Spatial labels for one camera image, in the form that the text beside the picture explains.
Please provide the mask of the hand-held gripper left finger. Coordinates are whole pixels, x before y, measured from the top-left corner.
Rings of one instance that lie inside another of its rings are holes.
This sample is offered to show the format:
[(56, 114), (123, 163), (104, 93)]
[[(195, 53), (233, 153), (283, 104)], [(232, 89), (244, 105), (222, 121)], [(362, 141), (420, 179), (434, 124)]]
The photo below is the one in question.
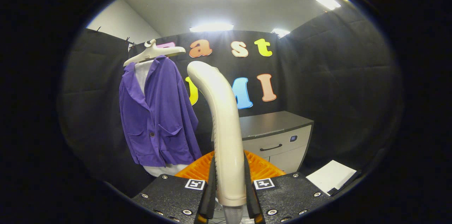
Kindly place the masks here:
[(216, 206), (214, 152), (176, 175), (158, 176), (132, 200), (167, 224), (207, 224)]

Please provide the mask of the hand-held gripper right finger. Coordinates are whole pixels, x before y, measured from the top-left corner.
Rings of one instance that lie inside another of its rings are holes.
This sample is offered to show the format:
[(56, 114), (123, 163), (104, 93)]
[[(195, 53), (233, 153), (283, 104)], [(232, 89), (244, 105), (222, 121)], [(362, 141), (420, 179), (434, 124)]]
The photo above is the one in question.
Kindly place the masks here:
[(300, 224), (332, 197), (299, 172), (284, 173), (262, 157), (244, 152), (246, 203), (256, 224)]

